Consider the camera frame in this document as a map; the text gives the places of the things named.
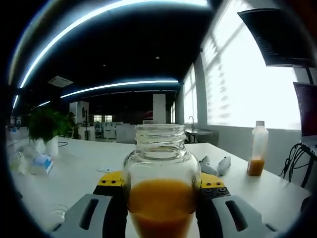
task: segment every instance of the sink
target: sink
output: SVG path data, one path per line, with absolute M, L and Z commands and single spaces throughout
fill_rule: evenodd
M 191 134 L 191 135 L 209 135 L 209 134 L 212 134 L 213 131 L 189 128 L 185 130 L 185 133 Z

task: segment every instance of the glass jar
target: glass jar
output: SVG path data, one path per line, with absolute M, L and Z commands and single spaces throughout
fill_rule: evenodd
M 124 161 L 127 206 L 141 238 L 184 238 L 196 209 L 201 168 L 184 146 L 184 125 L 138 125 Z

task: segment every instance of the orange liquid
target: orange liquid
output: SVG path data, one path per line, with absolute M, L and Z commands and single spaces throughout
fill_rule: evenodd
M 249 161 L 247 174 L 250 176 L 260 176 L 264 168 L 264 163 L 264 160 Z
M 146 180 L 132 187 L 128 209 L 141 238 L 185 238 L 195 198 L 193 188 L 182 181 Z

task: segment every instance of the white pot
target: white pot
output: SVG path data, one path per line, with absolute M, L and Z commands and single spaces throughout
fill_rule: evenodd
M 46 147 L 45 147 L 45 144 L 44 144 L 44 141 L 43 139 L 38 139 L 34 142 L 35 144 L 35 149 L 41 153 L 41 154 L 44 154 L 45 153 L 45 150 L 46 150 Z
M 58 155 L 58 136 L 55 136 L 52 140 L 46 144 L 46 154 L 53 157 Z

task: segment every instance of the window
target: window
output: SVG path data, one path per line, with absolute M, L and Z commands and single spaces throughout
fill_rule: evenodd
M 251 32 L 237 14 L 252 9 L 245 0 L 232 0 L 205 40 L 208 124 L 301 129 L 291 67 L 267 67 Z
M 175 102 L 170 108 L 170 123 L 175 123 Z
M 112 116 L 105 116 L 105 122 L 112 122 Z
M 94 122 L 102 122 L 103 116 L 102 115 L 94 115 Z
M 197 123 L 197 92 L 196 92 L 196 79 L 195 69 L 192 65 L 184 80 L 183 87 L 184 95 L 184 122 Z

